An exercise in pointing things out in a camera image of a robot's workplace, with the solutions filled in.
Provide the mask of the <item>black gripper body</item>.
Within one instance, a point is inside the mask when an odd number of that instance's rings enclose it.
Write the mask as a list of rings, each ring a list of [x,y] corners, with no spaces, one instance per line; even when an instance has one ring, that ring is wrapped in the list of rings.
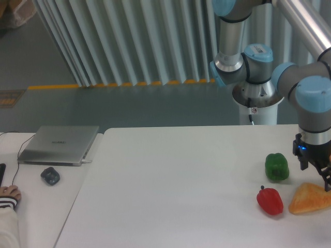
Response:
[[[295,135],[293,154],[300,162],[300,169],[305,170],[312,164],[318,171],[330,170],[330,141],[324,144],[312,145],[303,141],[301,134]]]

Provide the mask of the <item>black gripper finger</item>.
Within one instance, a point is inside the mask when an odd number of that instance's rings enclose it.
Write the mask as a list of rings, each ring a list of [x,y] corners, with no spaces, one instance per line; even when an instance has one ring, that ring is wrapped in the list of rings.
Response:
[[[324,168],[317,167],[317,171],[324,180],[325,191],[329,192],[330,191],[330,166],[326,166]]]

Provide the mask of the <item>white sleeve striped cuff forearm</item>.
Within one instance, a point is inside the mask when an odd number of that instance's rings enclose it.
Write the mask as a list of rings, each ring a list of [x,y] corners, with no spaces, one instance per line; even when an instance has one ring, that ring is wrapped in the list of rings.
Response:
[[[1,196],[1,247],[20,247],[16,205],[13,197]]]

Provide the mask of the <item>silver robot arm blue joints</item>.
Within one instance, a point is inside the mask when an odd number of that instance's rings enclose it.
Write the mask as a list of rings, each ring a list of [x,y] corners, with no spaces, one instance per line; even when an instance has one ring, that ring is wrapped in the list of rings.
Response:
[[[273,67],[272,49],[261,43],[242,47],[247,19],[264,1],[213,1],[220,19],[219,52],[210,70],[219,86],[246,81],[271,81],[298,114],[303,141],[319,145],[330,141],[330,28],[308,1],[270,1],[280,10],[315,58],[298,66],[282,63]]]

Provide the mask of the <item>person's hand on mouse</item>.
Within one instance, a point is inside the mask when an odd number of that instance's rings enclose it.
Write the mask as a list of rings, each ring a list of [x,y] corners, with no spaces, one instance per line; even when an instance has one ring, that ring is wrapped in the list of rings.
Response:
[[[18,186],[11,185],[8,187],[1,187],[1,200],[2,199],[10,199],[14,200],[17,204],[22,198],[21,191]]]

